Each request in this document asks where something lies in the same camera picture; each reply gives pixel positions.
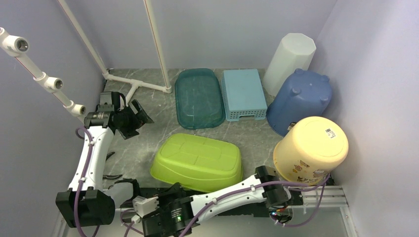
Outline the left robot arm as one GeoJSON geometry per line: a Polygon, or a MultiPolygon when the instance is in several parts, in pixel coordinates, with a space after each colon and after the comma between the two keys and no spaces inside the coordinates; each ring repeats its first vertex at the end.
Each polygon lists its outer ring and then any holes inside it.
{"type": "Polygon", "coordinates": [[[55,203],[71,228],[109,225],[116,208],[123,203],[136,207],[142,201],[136,179],[123,179],[103,189],[103,175],[109,147],[119,132],[124,139],[139,135],[138,129],[153,120],[137,100],[126,101],[119,92],[102,92],[94,112],[84,118],[84,146],[77,171],[55,203]]]}

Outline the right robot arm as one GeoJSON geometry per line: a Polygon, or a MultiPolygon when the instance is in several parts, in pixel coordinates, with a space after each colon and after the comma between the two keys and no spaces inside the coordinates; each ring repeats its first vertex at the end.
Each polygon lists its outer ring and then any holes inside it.
{"type": "Polygon", "coordinates": [[[146,237],[183,237],[191,234],[194,226],[240,206],[287,206],[292,200],[289,186],[274,168],[259,166],[249,178],[212,193],[189,195],[175,183],[154,197],[136,197],[133,207],[146,237]]]}

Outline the light blue perforated basket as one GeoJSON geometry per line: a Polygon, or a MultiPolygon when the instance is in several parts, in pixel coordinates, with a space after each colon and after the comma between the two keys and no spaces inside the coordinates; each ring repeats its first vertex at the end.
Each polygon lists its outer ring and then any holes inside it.
{"type": "Polygon", "coordinates": [[[257,69],[223,71],[221,89],[227,121],[266,118],[267,104],[257,69]]]}

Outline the cream cartoon bucket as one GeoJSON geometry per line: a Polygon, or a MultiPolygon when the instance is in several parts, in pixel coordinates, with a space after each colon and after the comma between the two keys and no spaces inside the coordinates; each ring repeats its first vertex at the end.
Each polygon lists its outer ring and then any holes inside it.
{"type": "Polygon", "coordinates": [[[347,157],[345,132],[324,117],[307,117],[278,142],[273,161],[279,175],[290,182],[316,185],[347,157]]]}

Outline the blue bucket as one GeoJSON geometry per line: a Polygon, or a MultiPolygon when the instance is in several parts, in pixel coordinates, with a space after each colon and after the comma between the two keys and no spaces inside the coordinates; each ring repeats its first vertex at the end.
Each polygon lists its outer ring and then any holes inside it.
{"type": "Polygon", "coordinates": [[[297,68],[287,77],[268,106],[268,124],[276,133],[285,136],[301,119],[321,116],[332,95],[327,75],[297,68]]]}

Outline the white octagonal bin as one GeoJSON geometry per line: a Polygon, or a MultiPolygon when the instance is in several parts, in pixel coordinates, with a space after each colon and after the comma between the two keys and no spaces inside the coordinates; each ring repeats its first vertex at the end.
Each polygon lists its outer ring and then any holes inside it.
{"type": "Polygon", "coordinates": [[[288,33],[280,41],[262,79],[262,86],[276,96],[295,69],[307,70],[316,51],[314,40],[302,33],[288,33]]]}

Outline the dark green basket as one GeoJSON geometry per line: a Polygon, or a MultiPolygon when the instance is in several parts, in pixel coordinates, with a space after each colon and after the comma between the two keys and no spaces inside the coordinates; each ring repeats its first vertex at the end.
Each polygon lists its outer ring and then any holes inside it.
{"type": "Polygon", "coordinates": [[[219,80],[208,68],[182,71],[175,82],[177,121],[189,130],[214,128],[225,120],[219,80]]]}

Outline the lime green basket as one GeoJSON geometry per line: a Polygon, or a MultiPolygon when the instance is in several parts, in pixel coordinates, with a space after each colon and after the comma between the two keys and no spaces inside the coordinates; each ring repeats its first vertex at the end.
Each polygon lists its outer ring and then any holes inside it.
{"type": "Polygon", "coordinates": [[[150,174],[165,183],[211,193],[242,180],[242,156],[232,143],[177,133],[158,149],[150,174]]]}

